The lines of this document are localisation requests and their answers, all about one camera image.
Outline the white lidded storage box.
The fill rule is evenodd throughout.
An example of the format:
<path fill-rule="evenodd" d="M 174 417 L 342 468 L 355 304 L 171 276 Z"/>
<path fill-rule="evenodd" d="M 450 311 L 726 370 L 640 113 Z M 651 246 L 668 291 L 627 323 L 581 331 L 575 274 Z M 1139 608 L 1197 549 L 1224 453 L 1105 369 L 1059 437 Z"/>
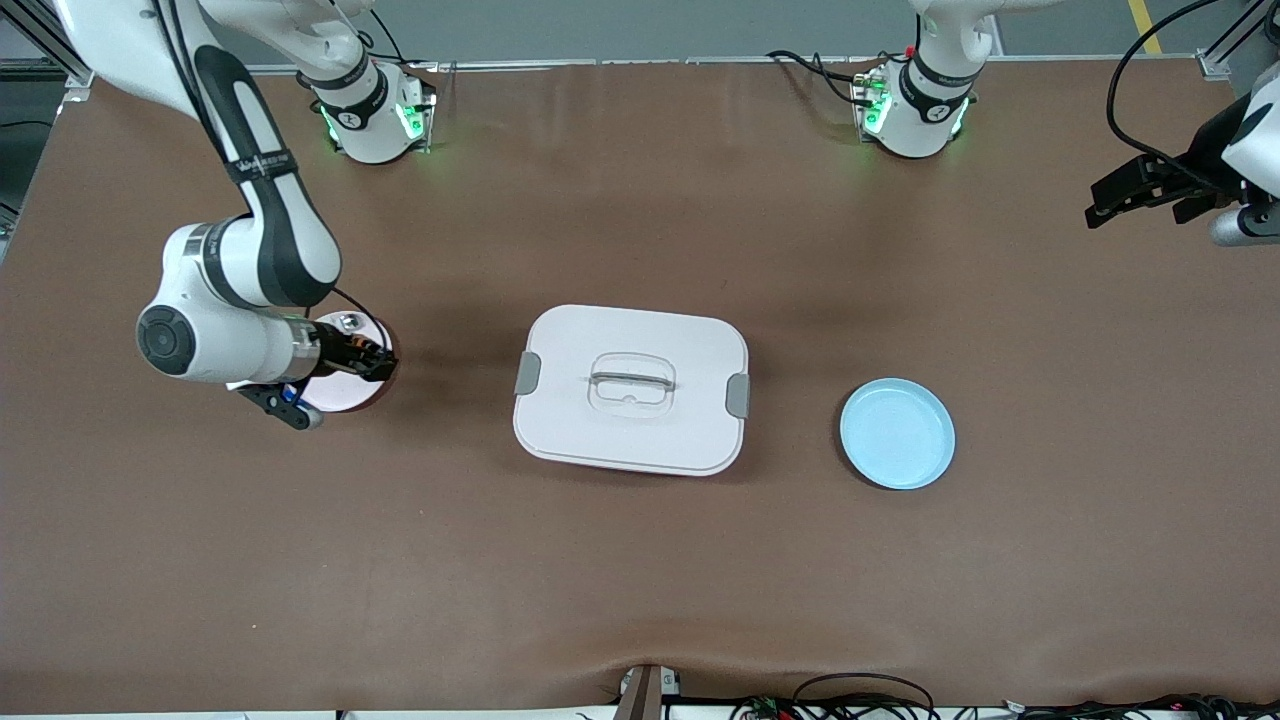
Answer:
<path fill-rule="evenodd" d="M 748 343 L 730 323 L 571 304 L 530 328 L 512 423 L 544 460 L 710 477 L 741 452 L 750 393 Z"/>

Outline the brown table mat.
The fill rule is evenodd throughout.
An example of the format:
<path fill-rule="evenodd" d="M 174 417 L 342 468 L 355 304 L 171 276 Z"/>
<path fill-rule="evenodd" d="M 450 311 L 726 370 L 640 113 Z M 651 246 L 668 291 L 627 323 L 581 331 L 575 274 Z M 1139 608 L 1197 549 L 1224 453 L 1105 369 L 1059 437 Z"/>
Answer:
<path fill-rule="evenodd" d="M 243 205 L 193 122 L 97 83 L 0 264 L 0 714 L 594 705 L 644 662 L 690 694 L 1279 698 L 1280 247 L 1166 209 L 1085 227 L 1126 158 L 1110 73 L 995 63 L 928 161 L 772 64 L 460 73 L 387 167 L 262 77 L 342 287 L 401 343 L 312 432 L 140 356 L 165 238 Z M 518 357 L 562 304 L 739 328 L 739 459 L 527 454 Z M 922 489 L 840 448 L 881 378 L 954 420 Z"/>

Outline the light blue round plate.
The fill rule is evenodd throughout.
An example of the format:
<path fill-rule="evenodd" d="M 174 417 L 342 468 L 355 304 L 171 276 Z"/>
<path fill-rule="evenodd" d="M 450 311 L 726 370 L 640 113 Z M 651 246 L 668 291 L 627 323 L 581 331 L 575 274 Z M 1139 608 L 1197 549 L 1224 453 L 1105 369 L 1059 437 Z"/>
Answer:
<path fill-rule="evenodd" d="M 873 486 L 922 489 L 951 466 L 957 437 L 941 400 L 924 386 L 881 378 L 856 388 L 838 414 L 840 448 Z"/>

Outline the metal table edge rail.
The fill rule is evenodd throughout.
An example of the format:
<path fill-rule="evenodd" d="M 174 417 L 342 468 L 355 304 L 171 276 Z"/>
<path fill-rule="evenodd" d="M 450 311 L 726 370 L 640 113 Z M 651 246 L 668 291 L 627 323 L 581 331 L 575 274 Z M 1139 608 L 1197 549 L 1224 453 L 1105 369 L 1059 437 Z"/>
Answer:
<path fill-rule="evenodd" d="M 822 56 L 828 65 L 869 65 L 883 61 L 882 56 Z M 1094 55 L 997 55 L 988 60 L 988 65 L 997 61 L 1119 61 L 1121 55 L 1094 54 Z M 1201 61 L 1197 53 L 1167 53 L 1167 54 L 1137 54 L 1133 60 L 1183 60 L 1193 63 Z M 778 59 L 763 55 L 755 56 L 687 56 L 680 59 L 556 59 L 556 60 L 490 60 L 490 61 L 411 61 L 408 68 L 426 73 L 457 73 L 457 72 L 524 72 L 547 70 L 561 67 L 630 67 L 630 65 L 723 65 L 723 64 L 765 64 Z M 297 68 L 292 64 L 248 64 L 248 70 L 253 76 L 293 76 Z"/>

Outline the pink round plate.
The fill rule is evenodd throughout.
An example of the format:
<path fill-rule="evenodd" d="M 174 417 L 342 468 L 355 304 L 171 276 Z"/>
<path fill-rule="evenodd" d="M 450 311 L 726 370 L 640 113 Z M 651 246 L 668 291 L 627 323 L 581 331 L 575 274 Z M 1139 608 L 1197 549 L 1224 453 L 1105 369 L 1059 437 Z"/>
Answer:
<path fill-rule="evenodd" d="M 343 332 L 343 329 L 333 322 L 333 316 L 342 313 L 361 314 L 364 316 L 364 327 L 355 333 Z M 392 332 L 379 319 L 366 311 L 349 309 L 338 313 L 328 313 L 315 319 L 311 325 L 315 329 L 316 338 L 320 334 L 367 336 L 376 340 L 379 343 L 384 345 L 393 354 L 396 354 Z M 303 401 L 323 413 L 352 413 L 374 402 L 394 377 L 385 383 L 369 383 L 361 380 L 357 375 L 344 373 L 319 377 L 316 361 L 315 368 L 308 373 L 307 378 L 310 378 L 310 383 L 303 393 Z"/>

